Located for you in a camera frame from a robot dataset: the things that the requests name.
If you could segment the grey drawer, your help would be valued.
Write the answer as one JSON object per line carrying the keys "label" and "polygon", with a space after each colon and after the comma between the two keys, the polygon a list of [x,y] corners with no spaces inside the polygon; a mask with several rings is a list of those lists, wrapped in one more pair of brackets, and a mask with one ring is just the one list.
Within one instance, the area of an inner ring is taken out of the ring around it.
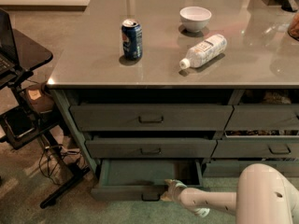
{"label": "grey drawer", "polygon": [[107,104],[72,105],[70,113],[83,131],[221,131],[229,105]]}
{"label": "grey drawer", "polygon": [[235,105],[227,131],[298,130],[299,105]]}
{"label": "grey drawer", "polygon": [[203,138],[95,138],[85,142],[92,158],[208,158],[217,142]]}
{"label": "grey drawer", "polygon": [[203,187],[196,159],[105,159],[91,195],[97,201],[157,202],[167,190],[166,179]]}
{"label": "grey drawer", "polygon": [[213,151],[215,159],[230,158],[298,158],[299,137],[270,136],[225,138]]}
{"label": "grey drawer", "polygon": [[286,177],[299,176],[298,161],[212,161],[203,165],[203,177],[239,177],[252,164],[265,164],[281,172]]}

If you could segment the grey drawer cabinet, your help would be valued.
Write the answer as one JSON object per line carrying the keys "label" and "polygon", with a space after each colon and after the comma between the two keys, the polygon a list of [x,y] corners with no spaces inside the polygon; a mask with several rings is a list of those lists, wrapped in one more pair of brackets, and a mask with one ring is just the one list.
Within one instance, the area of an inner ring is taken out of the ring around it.
{"label": "grey drawer cabinet", "polygon": [[[203,7],[212,17],[188,32],[179,12]],[[142,57],[128,60],[121,25],[142,27]],[[299,44],[288,35],[292,14],[260,0],[91,0],[48,85],[66,124],[92,168],[105,159],[199,159],[297,161],[298,158],[92,158],[85,142],[95,138],[225,138],[298,136],[298,130],[81,131],[72,105],[298,105]],[[181,69],[187,51],[223,35],[223,53],[199,68]]]}

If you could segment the white plastic bottle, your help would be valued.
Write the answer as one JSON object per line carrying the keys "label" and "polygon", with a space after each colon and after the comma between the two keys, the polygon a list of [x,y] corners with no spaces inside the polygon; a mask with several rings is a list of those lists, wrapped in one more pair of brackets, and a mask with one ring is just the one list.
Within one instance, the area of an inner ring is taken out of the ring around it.
{"label": "white plastic bottle", "polygon": [[223,35],[212,35],[191,47],[179,66],[181,69],[199,68],[223,53],[226,46],[227,40]]}

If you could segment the blue soda can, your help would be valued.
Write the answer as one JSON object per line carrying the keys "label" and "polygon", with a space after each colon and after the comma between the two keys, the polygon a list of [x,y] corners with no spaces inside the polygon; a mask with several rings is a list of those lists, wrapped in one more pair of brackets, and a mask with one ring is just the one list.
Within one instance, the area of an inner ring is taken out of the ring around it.
{"label": "blue soda can", "polygon": [[135,19],[126,19],[121,25],[122,48],[124,57],[128,60],[138,60],[142,57],[142,27]]}

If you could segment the brown bag under stand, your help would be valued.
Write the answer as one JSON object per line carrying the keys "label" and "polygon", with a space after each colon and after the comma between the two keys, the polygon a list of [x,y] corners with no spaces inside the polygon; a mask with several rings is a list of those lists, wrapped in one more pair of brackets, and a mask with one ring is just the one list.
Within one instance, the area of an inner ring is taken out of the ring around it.
{"label": "brown bag under stand", "polygon": [[37,114],[46,114],[53,110],[54,101],[46,83],[31,85],[25,89],[25,98]]}

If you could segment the black laptop stand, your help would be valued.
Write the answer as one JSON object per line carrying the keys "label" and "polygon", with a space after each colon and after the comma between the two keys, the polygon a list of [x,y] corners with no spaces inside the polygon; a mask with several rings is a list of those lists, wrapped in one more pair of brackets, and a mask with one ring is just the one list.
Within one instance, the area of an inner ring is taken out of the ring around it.
{"label": "black laptop stand", "polygon": [[10,143],[15,149],[19,149],[29,144],[35,139],[42,142],[44,157],[48,151],[63,163],[72,173],[72,177],[54,191],[45,201],[40,204],[42,209],[56,204],[56,200],[76,186],[83,177],[90,171],[85,165],[80,168],[78,163],[82,157],[78,149],[65,149],[59,144],[50,130],[63,123],[63,118],[58,108],[46,114],[37,114],[28,104],[25,98],[25,89],[21,84],[34,74],[34,71],[49,63],[53,54],[29,36],[13,29],[15,43],[18,51],[19,65],[10,70],[2,87],[9,87],[18,102],[18,106],[8,110],[1,115],[1,128],[5,135],[1,138],[2,142]]}

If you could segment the white bowl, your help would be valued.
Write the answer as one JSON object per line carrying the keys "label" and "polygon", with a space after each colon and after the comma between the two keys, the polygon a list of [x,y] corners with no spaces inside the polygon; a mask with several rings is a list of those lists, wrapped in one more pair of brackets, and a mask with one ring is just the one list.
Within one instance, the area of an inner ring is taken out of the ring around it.
{"label": "white bowl", "polygon": [[179,16],[188,32],[197,33],[207,26],[212,14],[203,7],[185,7],[179,12]]}

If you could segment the brown object at counter edge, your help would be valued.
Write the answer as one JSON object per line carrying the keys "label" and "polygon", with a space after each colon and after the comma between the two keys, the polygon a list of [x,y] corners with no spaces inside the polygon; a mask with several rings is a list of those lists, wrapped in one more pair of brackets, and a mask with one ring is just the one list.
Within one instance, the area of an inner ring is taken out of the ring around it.
{"label": "brown object at counter edge", "polygon": [[292,38],[299,40],[299,12],[295,13],[288,28],[288,34]]}

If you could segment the black laptop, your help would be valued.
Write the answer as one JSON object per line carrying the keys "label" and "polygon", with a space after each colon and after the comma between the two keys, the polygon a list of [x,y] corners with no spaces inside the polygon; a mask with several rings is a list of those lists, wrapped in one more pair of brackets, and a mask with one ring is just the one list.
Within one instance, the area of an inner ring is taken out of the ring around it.
{"label": "black laptop", "polygon": [[19,57],[9,14],[0,9],[0,76],[18,66]]}

